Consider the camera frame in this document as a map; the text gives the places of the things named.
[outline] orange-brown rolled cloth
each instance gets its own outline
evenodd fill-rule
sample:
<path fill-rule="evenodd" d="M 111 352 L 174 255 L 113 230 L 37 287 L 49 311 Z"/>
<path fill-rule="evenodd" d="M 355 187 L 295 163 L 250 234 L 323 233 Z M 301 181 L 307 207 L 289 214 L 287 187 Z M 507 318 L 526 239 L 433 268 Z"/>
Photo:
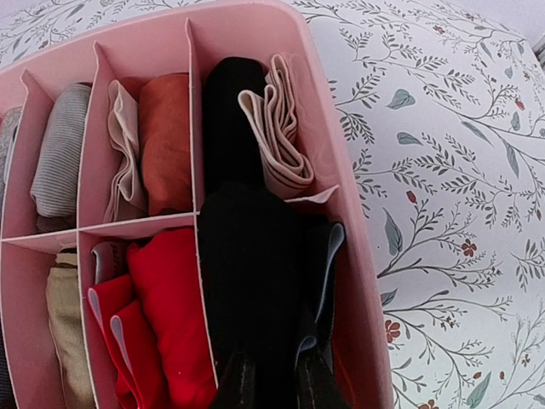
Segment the orange-brown rolled cloth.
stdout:
<path fill-rule="evenodd" d="M 163 75 L 146 84 L 138 114 L 149 215 L 192 211 L 189 75 Z"/>

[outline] floral pattern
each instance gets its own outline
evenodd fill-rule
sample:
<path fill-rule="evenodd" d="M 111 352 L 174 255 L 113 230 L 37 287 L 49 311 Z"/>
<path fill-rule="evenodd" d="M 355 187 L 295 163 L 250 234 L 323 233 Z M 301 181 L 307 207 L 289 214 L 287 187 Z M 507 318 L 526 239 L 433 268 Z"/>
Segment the floral pattern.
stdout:
<path fill-rule="evenodd" d="M 395 408 L 545 408 L 545 76 L 529 44 L 439 0 L 285 1 L 352 157 Z M 47 0 L 0 20 L 0 65 L 189 3 Z"/>

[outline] pink organizer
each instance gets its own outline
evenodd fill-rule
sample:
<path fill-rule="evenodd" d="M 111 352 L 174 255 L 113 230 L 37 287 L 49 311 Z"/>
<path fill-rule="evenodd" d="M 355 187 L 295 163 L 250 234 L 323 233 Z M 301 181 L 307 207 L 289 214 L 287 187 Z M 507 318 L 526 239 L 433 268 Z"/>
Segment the pink organizer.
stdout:
<path fill-rule="evenodd" d="M 4 200 L 1 300 L 4 342 L 18 407 L 64 407 L 45 285 L 55 253 L 77 245 L 89 366 L 97 407 L 118 408 L 116 372 L 86 300 L 94 280 L 91 248 L 108 238 L 151 237 L 192 226 L 204 201 L 201 84 L 227 56 L 269 62 L 282 54 L 293 72 L 299 148 L 313 164 L 316 195 L 347 229 L 338 257 L 334 352 L 336 379 L 356 409 L 393 407 L 382 309 L 359 196 L 335 107 L 303 18 L 283 3 L 218 2 L 129 20 L 90 32 L 0 72 L 0 118 L 24 106 Z M 171 72 L 191 77 L 193 212 L 101 224 L 117 171 L 106 128 L 108 85 L 117 78 L 149 80 Z M 77 228 L 36 234 L 30 187 L 55 98 L 68 85 L 93 83 L 81 157 Z M 297 199 L 293 205 L 310 205 Z"/>

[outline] beige folded fabric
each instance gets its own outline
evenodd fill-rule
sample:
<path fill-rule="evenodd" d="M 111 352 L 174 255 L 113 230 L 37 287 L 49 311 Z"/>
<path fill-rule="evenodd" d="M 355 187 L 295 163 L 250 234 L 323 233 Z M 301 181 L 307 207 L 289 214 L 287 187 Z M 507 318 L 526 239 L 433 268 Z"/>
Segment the beige folded fabric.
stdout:
<path fill-rule="evenodd" d="M 110 202 L 104 222 L 147 216 L 147 201 L 139 174 L 138 103 L 119 83 L 110 84 L 108 130 L 112 147 L 122 154 L 118 173 L 112 179 Z"/>
<path fill-rule="evenodd" d="M 307 157 L 295 148 L 295 97 L 282 55 L 272 57 L 265 79 L 265 98 L 245 90 L 238 95 L 238 104 L 259 145 L 267 188 L 281 199 L 291 199 L 310 186 L 314 172 Z"/>
<path fill-rule="evenodd" d="M 93 409 L 95 398 L 83 343 L 77 254 L 59 253 L 56 262 L 49 272 L 45 296 L 66 409 Z"/>

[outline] tan cloth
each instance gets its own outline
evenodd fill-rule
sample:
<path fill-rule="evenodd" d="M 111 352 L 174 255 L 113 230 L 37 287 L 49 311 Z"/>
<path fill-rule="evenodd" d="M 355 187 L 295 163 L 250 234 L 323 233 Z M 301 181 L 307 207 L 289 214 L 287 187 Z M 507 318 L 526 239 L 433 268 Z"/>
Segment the tan cloth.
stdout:
<path fill-rule="evenodd" d="M 310 186 L 314 172 L 307 157 L 295 147 L 295 97 L 282 55 L 272 57 L 265 80 L 264 99 L 245 90 L 238 95 L 238 104 L 259 145 L 267 188 L 281 199 L 291 199 Z"/>
<path fill-rule="evenodd" d="M 192 211 L 189 76 L 150 81 L 140 92 L 138 114 L 149 215 Z"/>
<path fill-rule="evenodd" d="M 95 398 L 83 343 L 77 254 L 59 253 L 56 261 L 49 272 L 45 296 L 66 409 L 94 409 Z"/>
<path fill-rule="evenodd" d="M 110 143 L 122 157 L 119 171 L 112 179 L 104 223 L 147 216 L 146 194 L 138 166 L 138 104 L 117 80 L 110 83 L 109 93 Z"/>

